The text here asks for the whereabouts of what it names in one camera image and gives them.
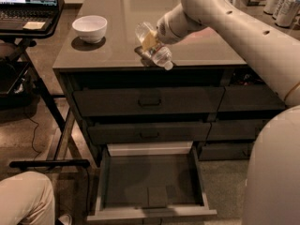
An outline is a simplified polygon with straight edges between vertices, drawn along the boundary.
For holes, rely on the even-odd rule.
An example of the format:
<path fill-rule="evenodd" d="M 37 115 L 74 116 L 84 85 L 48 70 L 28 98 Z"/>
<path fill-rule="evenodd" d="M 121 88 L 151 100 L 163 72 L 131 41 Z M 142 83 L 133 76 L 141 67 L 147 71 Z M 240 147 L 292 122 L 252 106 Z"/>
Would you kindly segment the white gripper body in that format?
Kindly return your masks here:
<path fill-rule="evenodd" d="M 157 38 L 164 44 L 175 44 L 201 30 L 203 24 L 190 19 L 181 4 L 157 21 Z"/>

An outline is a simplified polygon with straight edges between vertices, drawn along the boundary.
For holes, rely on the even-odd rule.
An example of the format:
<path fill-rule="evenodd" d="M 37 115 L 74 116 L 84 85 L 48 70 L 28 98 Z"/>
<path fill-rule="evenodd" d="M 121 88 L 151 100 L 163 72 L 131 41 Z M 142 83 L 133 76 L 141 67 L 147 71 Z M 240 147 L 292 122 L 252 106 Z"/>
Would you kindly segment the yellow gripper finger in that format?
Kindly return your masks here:
<path fill-rule="evenodd" d="M 151 48 L 158 45 L 158 36 L 157 32 L 154 30 L 150 30 L 142 40 L 142 49 L 144 51 L 148 51 Z"/>

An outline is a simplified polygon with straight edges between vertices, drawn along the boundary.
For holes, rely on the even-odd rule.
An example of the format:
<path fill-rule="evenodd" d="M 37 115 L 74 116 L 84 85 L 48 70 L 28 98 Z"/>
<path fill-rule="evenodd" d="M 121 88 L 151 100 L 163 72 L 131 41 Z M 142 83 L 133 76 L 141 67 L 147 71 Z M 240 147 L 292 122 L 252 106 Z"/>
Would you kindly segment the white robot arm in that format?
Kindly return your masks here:
<path fill-rule="evenodd" d="M 204 27 L 214 29 L 284 101 L 252 148 L 242 225 L 300 225 L 300 44 L 234 6 L 234 0 L 180 0 L 148 29 L 142 48 L 157 52 Z"/>

